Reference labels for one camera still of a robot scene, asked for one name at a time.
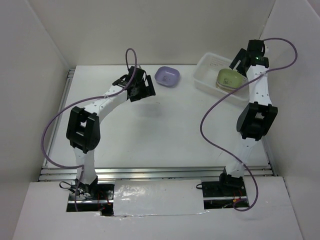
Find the green panda plate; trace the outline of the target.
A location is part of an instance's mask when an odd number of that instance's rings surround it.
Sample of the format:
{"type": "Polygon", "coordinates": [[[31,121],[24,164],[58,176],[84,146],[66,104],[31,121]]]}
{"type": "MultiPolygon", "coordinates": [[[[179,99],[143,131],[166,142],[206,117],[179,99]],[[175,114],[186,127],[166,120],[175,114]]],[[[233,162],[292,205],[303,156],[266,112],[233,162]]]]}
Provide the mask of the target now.
{"type": "Polygon", "coordinates": [[[220,88],[234,90],[243,84],[243,76],[235,70],[224,68],[218,72],[216,85],[220,88]]]}

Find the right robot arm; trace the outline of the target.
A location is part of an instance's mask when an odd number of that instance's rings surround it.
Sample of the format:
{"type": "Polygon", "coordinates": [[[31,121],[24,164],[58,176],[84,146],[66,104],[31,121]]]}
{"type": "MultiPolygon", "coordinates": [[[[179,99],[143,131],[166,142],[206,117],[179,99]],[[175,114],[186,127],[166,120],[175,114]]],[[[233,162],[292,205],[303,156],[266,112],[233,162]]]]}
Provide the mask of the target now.
{"type": "Polygon", "coordinates": [[[269,96],[269,60],[265,52],[262,40],[250,40],[247,48],[242,48],[229,66],[247,78],[249,102],[236,122],[239,140],[231,154],[233,161],[224,167],[218,181],[201,184],[205,198],[242,196],[245,192],[243,178],[252,149],[268,133],[278,114],[278,108],[272,105],[269,96]]]}

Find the purple panda plate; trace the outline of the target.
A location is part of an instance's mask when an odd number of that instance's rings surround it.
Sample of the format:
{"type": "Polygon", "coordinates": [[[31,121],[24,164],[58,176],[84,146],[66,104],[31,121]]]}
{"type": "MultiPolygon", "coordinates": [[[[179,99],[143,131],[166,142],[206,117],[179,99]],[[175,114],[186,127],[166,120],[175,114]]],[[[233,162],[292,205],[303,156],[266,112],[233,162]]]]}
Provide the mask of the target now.
{"type": "Polygon", "coordinates": [[[164,87],[174,88],[180,80],[180,72],[169,66],[161,66],[154,75],[155,81],[164,87]]]}

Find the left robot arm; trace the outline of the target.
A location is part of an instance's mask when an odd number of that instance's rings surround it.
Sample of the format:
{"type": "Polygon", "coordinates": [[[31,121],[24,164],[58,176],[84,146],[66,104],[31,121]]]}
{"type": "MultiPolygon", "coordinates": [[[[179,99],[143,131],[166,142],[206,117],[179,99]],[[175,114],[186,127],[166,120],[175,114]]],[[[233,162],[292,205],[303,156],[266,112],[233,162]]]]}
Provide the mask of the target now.
{"type": "Polygon", "coordinates": [[[130,67],[128,74],[121,76],[105,92],[102,98],[84,106],[71,109],[66,138],[81,165],[77,170],[75,185],[88,200],[99,193],[98,176],[95,170],[95,148],[101,140],[100,124],[119,105],[155,96],[152,78],[141,68],[130,67]]]}

